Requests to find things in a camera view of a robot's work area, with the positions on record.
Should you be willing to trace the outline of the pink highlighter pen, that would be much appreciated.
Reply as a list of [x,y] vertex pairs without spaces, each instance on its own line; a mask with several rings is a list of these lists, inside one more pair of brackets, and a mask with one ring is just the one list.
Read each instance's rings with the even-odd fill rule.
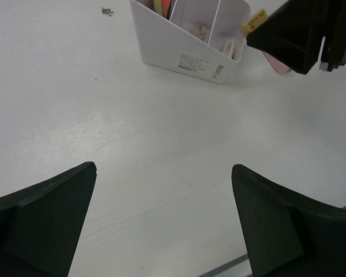
[[165,4],[164,8],[166,11],[166,19],[170,19],[175,0],[164,1],[163,3]]

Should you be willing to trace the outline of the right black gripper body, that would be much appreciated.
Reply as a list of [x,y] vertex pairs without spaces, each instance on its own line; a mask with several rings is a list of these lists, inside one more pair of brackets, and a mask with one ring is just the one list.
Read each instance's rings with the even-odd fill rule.
[[319,68],[332,71],[346,64],[346,1],[330,1]]

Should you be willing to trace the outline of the yellow highlighter pen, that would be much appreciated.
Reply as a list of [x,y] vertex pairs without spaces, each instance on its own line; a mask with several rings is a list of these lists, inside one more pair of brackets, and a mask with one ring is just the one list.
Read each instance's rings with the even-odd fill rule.
[[162,0],[153,0],[153,9],[157,14],[163,17],[166,16],[164,12],[164,4]]

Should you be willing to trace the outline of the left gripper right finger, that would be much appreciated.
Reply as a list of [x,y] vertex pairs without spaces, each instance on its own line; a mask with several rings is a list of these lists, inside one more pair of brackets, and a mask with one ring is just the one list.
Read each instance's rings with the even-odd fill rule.
[[346,209],[242,164],[231,178],[253,276],[346,276]]

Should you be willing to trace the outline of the white three-compartment organizer box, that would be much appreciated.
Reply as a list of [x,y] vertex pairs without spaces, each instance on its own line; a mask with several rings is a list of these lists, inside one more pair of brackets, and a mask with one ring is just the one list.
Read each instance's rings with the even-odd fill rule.
[[[170,19],[153,1],[130,1],[143,63],[217,84],[238,68],[245,39],[240,26],[250,17],[246,1],[175,1]],[[222,52],[234,40],[233,59]]]

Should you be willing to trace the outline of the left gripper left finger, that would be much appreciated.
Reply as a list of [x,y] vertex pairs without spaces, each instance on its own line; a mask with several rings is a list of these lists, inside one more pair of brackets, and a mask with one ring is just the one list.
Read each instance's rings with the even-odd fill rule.
[[96,177],[85,162],[0,197],[0,276],[68,276]]

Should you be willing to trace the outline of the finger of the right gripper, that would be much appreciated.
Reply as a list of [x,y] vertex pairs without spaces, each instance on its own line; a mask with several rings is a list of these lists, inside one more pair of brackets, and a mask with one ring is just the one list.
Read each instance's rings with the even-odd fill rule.
[[247,45],[307,74],[318,61],[329,1],[287,1],[247,36]]

